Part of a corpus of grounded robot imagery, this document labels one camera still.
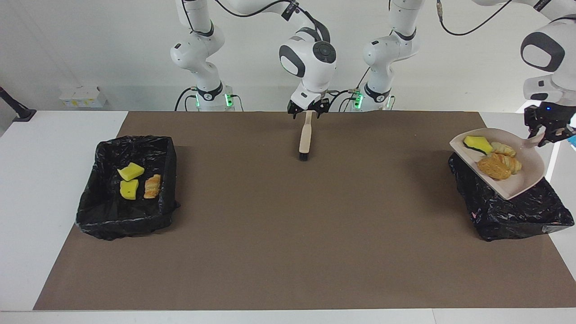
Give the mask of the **black bag lined bin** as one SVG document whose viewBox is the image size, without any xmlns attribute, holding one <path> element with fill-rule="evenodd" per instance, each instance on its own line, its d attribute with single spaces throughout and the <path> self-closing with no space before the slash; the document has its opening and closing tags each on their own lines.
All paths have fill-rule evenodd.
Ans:
<svg viewBox="0 0 576 324">
<path fill-rule="evenodd" d="M 138 178 L 136 200 L 121 197 L 117 169 L 130 162 L 145 171 Z M 81 195 L 76 225 L 96 238 L 117 238 L 149 234 L 171 225 L 176 199 L 177 155 L 171 137 L 125 136 L 100 142 L 88 183 Z M 144 199 L 144 183 L 161 175 L 161 187 L 154 199 Z"/>
</svg>

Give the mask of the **black bag bin pink spot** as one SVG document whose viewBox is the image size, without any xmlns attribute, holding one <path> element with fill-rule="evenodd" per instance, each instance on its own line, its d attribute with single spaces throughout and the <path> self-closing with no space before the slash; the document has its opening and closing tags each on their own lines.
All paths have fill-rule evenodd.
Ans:
<svg viewBox="0 0 576 324">
<path fill-rule="evenodd" d="M 510 200 L 503 199 L 456 153 L 448 160 L 470 220 L 485 241 L 523 239 L 575 225 L 571 212 L 547 179 Z"/>
</svg>

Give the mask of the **beige plastic dustpan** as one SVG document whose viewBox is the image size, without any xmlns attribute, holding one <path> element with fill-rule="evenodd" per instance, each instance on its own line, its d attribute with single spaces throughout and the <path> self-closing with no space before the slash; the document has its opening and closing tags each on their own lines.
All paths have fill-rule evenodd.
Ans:
<svg viewBox="0 0 576 324">
<path fill-rule="evenodd" d="M 489 142 L 495 141 L 511 146 L 517 152 L 516 159 L 520 160 L 522 169 L 519 170 L 518 174 L 510 176 L 508 179 L 496 180 L 490 178 L 481 172 L 477 166 L 477 162 L 484 155 L 464 146 L 464 139 L 467 136 L 485 137 Z M 535 137 L 525 139 L 502 129 L 481 128 L 455 136 L 449 142 L 449 145 L 486 185 L 494 189 L 503 199 L 510 200 L 535 186 L 545 176 L 545 162 L 543 162 L 536 149 L 537 144 L 543 137 L 544 134 L 541 133 Z"/>
</svg>

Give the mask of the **small curved yellow sponge piece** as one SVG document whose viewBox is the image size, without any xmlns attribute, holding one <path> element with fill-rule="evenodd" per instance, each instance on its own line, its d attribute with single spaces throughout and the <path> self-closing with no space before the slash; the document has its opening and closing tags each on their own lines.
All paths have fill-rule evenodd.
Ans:
<svg viewBox="0 0 576 324">
<path fill-rule="evenodd" d="M 488 155 L 494 151 L 494 148 L 488 142 L 485 137 L 481 136 L 470 136 L 464 138 L 463 144 L 466 148 L 481 152 L 482 154 Z"/>
</svg>

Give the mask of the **brown table mat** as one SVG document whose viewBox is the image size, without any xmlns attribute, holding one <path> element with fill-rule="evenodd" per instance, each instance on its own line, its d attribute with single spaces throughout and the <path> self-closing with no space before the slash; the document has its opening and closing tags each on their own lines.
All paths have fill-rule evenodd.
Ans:
<svg viewBox="0 0 576 324">
<path fill-rule="evenodd" d="M 173 224 L 73 228 L 35 310 L 576 307 L 549 236 L 485 242 L 448 166 L 478 113 L 131 112 L 119 135 L 177 152 Z"/>
</svg>

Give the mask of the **beige flaky pastry piece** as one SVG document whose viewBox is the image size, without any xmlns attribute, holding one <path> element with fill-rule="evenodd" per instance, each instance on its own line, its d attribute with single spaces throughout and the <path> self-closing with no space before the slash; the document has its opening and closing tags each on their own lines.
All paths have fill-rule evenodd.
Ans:
<svg viewBox="0 0 576 324">
<path fill-rule="evenodd" d="M 501 154 L 505 156 L 515 157 L 517 152 L 509 145 L 500 142 L 491 142 L 491 153 Z"/>
<path fill-rule="evenodd" d="M 144 199 L 154 199 L 158 196 L 161 187 L 161 175 L 154 174 L 144 183 Z"/>
</svg>

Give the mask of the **yellow notched sponge piece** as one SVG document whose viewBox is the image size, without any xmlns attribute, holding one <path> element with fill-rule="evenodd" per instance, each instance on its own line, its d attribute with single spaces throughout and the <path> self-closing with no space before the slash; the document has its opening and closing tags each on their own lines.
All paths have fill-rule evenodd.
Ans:
<svg viewBox="0 0 576 324">
<path fill-rule="evenodd" d="M 132 181 L 144 174 L 145 169 L 133 162 L 130 162 L 126 167 L 117 169 L 119 176 L 126 182 Z"/>
</svg>

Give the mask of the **brown bread nugget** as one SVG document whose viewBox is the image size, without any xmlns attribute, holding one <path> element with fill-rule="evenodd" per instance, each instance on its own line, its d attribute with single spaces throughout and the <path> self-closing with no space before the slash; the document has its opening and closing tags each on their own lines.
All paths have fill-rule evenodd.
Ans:
<svg viewBox="0 0 576 324">
<path fill-rule="evenodd" d="M 492 154 L 477 162 L 478 169 L 484 174 L 495 180 L 506 180 L 512 176 L 512 171 L 506 164 L 500 154 Z"/>
</svg>

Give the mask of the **beige hand brush black bristles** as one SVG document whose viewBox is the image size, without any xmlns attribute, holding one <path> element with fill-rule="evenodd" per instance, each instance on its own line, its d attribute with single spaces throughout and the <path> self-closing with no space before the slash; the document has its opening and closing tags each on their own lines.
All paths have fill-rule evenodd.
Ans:
<svg viewBox="0 0 576 324">
<path fill-rule="evenodd" d="M 299 145 L 299 160 L 307 161 L 311 148 L 311 119 L 313 111 L 305 113 L 305 121 L 301 130 L 300 145 Z"/>
</svg>

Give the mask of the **yellow green-backed sponge piece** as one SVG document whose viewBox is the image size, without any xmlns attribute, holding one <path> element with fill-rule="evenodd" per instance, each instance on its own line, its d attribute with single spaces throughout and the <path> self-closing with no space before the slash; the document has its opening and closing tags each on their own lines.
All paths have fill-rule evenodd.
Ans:
<svg viewBox="0 0 576 324">
<path fill-rule="evenodd" d="M 138 179 L 132 179 L 130 181 L 122 180 L 120 182 L 121 197 L 126 200 L 136 200 L 138 186 Z"/>
</svg>

